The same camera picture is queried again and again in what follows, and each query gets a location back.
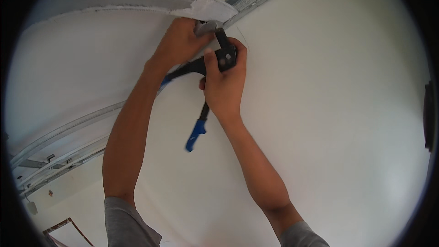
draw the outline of hand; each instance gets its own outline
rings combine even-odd
[[[221,73],[215,53],[207,48],[204,51],[207,73],[199,86],[204,90],[207,105],[222,125],[241,119],[241,97],[247,65],[247,48],[235,38],[228,40],[237,49],[236,66]]]
[[[196,37],[195,21],[185,17],[174,19],[151,57],[152,62],[168,71],[174,65],[189,61],[206,46],[215,35],[213,32],[208,32]]]

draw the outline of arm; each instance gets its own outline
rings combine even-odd
[[[102,176],[104,193],[134,204],[134,188],[145,153],[151,108],[169,69],[191,59],[214,37],[194,34],[195,20],[175,19],[144,70],[114,123],[105,148]]]
[[[250,195],[262,209],[277,237],[296,222],[303,221],[288,196],[282,178],[245,128],[240,114],[244,89],[247,49],[237,39],[229,41],[238,50],[234,68],[220,73],[217,59],[205,51],[207,77],[200,82],[206,102],[217,116],[239,160]]]

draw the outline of white wall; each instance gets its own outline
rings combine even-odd
[[[26,32],[7,100],[17,146],[31,129],[126,98],[171,19],[91,13]],[[303,218],[332,246],[391,245],[420,197],[429,158],[426,58],[400,1],[271,0],[226,33],[249,48],[244,122]],[[184,151],[204,102],[198,79],[175,80],[154,104],[138,210],[179,245],[275,246],[213,114],[194,151]],[[100,160],[30,196],[38,228],[72,217],[105,246]],[[58,201],[48,201],[49,188],[63,192]]]

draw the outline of person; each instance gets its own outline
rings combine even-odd
[[[174,65],[189,61],[213,38],[197,38],[195,20],[176,18],[114,123],[103,159],[105,226],[108,246],[159,246],[162,236],[136,211],[134,188],[145,153],[152,104],[160,84]],[[221,73],[215,53],[204,51],[207,75],[200,81],[206,102],[218,118],[239,160],[250,195],[262,209],[283,247],[324,247],[328,244],[303,221],[291,203],[281,177],[271,166],[240,114],[246,74],[247,49],[237,39],[237,64]]]

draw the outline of shirt sleeve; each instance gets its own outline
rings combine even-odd
[[[158,247],[162,236],[146,225],[137,210],[118,197],[104,200],[108,247]]]
[[[329,247],[328,243],[303,221],[294,223],[285,230],[280,241],[282,247]]]

